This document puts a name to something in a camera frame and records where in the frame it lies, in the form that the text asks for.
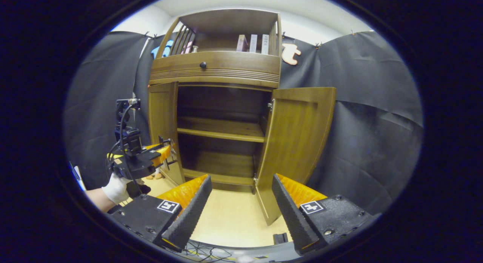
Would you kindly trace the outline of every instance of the cabinet shelf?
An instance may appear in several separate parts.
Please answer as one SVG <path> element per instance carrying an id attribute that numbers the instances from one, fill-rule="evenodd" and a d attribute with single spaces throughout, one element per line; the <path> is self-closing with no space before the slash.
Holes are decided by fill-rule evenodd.
<path id="1" fill-rule="evenodd" d="M 182 158 L 185 177 L 196 178 L 207 173 L 213 182 L 253 185 L 254 165 L 251 155 L 200 150 L 189 155 L 182 153 Z"/>
<path id="2" fill-rule="evenodd" d="M 265 139 L 257 123 L 200 117 L 178 117 L 178 133 L 259 143 Z"/>

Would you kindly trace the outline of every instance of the screw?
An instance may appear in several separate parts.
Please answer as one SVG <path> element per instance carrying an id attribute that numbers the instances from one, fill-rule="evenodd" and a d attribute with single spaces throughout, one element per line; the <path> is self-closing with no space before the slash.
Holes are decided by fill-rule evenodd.
<path id="1" fill-rule="evenodd" d="M 156 230 L 154 230 L 151 227 L 146 228 L 147 232 L 150 232 L 151 234 L 156 234 Z"/>

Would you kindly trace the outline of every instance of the white book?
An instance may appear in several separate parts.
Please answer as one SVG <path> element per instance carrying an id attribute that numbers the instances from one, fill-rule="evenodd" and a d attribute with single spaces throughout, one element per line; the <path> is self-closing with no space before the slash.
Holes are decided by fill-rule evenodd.
<path id="1" fill-rule="evenodd" d="M 250 53 L 257 52 L 257 35 L 252 35 L 250 38 Z"/>
<path id="2" fill-rule="evenodd" d="M 246 42 L 245 35 L 238 36 L 237 52 L 246 52 L 248 43 Z"/>
<path id="3" fill-rule="evenodd" d="M 262 54 L 269 54 L 269 36 L 265 34 L 262 35 Z"/>

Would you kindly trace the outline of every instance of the beige floor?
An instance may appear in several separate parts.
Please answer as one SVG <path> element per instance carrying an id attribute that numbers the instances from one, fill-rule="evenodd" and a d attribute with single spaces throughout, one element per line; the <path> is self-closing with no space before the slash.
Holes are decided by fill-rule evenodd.
<path id="1" fill-rule="evenodd" d="M 166 179 L 143 180 L 151 188 L 151 196 L 174 188 Z M 283 217 L 267 226 L 255 195 L 213 189 L 191 239 L 221 246 L 256 247 L 273 245 L 273 234 L 284 232 L 292 241 Z"/>

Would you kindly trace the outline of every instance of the open cabinet door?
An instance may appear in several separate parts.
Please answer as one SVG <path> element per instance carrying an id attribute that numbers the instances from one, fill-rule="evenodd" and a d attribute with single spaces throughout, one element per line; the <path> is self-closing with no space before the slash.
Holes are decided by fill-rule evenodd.
<path id="1" fill-rule="evenodd" d="M 273 175 L 305 184 L 331 128 L 335 88 L 275 89 L 255 186 L 267 225 L 280 215 L 271 190 Z"/>
<path id="2" fill-rule="evenodd" d="M 177 113 L 178 82 L 158 84 L 149 87 L 149 133 L 151 143 L 159 142 L 158 136 L 163 139 L 171 138 L 171 146 L 175 154 L 171 154 L 167 161 L 177 160 L 176 163 L 161 165 L 160 171 L 176 185 L 183 184 L 185 177 L 179 157 Z"/>

